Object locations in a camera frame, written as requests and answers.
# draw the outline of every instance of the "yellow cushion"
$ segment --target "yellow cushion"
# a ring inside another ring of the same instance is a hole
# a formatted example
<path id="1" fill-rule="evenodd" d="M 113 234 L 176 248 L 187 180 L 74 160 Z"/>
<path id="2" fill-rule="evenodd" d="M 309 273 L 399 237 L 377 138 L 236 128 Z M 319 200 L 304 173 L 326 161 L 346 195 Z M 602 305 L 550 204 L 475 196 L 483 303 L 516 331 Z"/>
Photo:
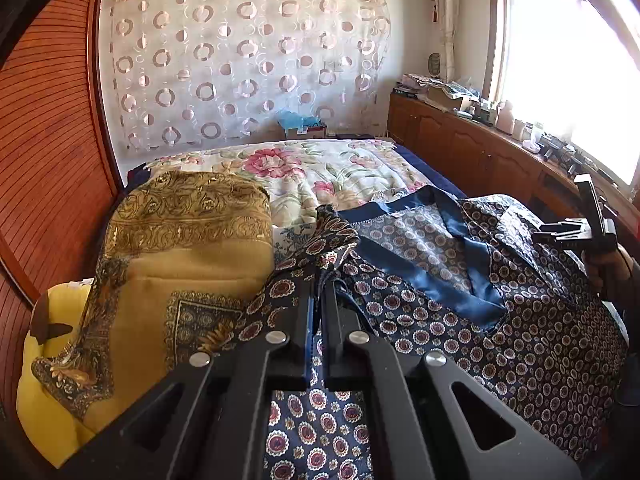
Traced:
<path id="1" fill-rule="evenodd" d="M 56 285 L 47 291 L 49 322 L 65 323 L 76 330 L 91 281 Z M 18 384 L 16 408 L 24 432 L 36 449 L 55 467 L 92 439 L 94 433 L 69 413 L 31 373 L 36 357 L 53 357 L 73 337 L 73 332 L 38 345 L 36 338 L 27 334 L 22 354 L 22 375 Z"/>

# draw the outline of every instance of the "wall hanging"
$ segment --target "wall hanging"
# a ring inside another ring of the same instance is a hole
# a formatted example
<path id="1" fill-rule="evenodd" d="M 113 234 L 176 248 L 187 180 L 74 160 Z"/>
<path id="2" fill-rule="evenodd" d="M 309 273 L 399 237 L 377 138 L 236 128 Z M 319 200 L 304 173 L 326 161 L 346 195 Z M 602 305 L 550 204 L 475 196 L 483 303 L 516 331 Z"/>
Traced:
<path id="1" fill-rule="evenodd" d="M 249 142 L 282 109 L 365 132 L 388 16 L 385 0 L 103 0 L 112 140 L 176 153 Z"/>

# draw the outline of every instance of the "floral bedspread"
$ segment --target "floral bedspread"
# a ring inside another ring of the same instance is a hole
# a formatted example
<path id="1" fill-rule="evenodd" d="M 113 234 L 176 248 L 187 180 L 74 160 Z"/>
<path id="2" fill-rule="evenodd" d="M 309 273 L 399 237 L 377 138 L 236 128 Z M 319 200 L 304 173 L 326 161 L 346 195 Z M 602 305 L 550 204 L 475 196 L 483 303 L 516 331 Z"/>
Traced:
<path id="1" fill-rule="evenodd" d="M 277 227 L 315 222 L 316 207 L 362 205 L 376 193 L 413 192 L 430 181 L 385 140 L 284 140 L 216 148 L 159 158 L 152 178 L 169 170 L 234 173 L 260 183 L 270 195 Z"/>

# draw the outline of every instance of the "metal screw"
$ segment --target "metal screw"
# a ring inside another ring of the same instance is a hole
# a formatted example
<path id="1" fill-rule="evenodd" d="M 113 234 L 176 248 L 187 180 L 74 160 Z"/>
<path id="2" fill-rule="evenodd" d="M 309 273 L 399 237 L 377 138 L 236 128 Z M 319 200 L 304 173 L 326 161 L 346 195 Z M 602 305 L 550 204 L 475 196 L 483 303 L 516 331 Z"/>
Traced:
<path id="1" fill-rule="evenodd" d="M 267 340 L 267 343 L 277 345 L 284 343 L 287 340 L 287 334 L 282 330 L 271 330 L 271 332 L 267 332 L 267 335 L 264 338 Z"/>
<path id="2" fill-rule="evenodd" d="M 196 368 L 206 366 L 210 362 L 211 356 L 206 352 L 196 352 L 195 354 L 191 354 L 191 357 L 189 357 L 189 364 Z"/>
<path id="3" fill-rule="evenodd" d="M 349 334 L 349 341 L 351 341 L 354 345 L 364 345 L 364 343 L 369 342 L 369 334 L 363 332 L 362 330 L 356 330 L 355 332 L 351 332 Z"/>
<path id="4" fill-rule="evenodd" d="M 424 362 L 427 363 L 427 366 L 433 367 L 441 367 L 447 362 L 447 358 L 444 357 L 443 354 L 436 351 L 431 351 L 427 355 L 424 356 Z"/>

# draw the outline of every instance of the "blue satin trim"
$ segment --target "blue satin trim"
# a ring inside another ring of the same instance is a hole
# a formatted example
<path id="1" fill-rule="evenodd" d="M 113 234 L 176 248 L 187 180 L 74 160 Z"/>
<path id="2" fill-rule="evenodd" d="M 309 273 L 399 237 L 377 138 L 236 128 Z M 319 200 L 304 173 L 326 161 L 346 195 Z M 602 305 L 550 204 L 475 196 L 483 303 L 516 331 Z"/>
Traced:
<path id="1" fill-rule="evenodd" d="M 473 294 L 457 290 L 368 238 L 361 237 L 356 252 L 379 269 L 400 276 L 432 300 L 452 308 L 459 316 L 466 317 L 483 330 L 491 331 L 507 313 L 502 297 L 488 278 L 491 252 L 486 244 L 471 238 L 460 206 L 452 197 L 436 187 L 424 186 L 394 202 L 369 202 L 355 209 L 340 211 L 339 214 L 350 223 L 362 222 L 434 202 L 447 231 L 463 243 Z"/>

